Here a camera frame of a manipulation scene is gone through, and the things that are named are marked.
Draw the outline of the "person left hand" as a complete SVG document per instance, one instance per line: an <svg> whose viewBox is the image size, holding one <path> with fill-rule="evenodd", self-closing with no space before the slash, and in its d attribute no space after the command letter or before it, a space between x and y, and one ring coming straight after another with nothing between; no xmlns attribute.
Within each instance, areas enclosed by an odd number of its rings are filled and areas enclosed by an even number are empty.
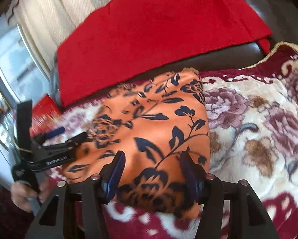
<svg viewBox="0 0 298 239"><path fill-rule="evenodd" d="M16 181L11 186L11 200L21 210L27 213L32 212L32 207L29 203L29 199L39 199L41 203L44 203L52 192L51 182L49 177L45 177L39 184L40 193L35 192L30 186L22 184Z"/></svg>

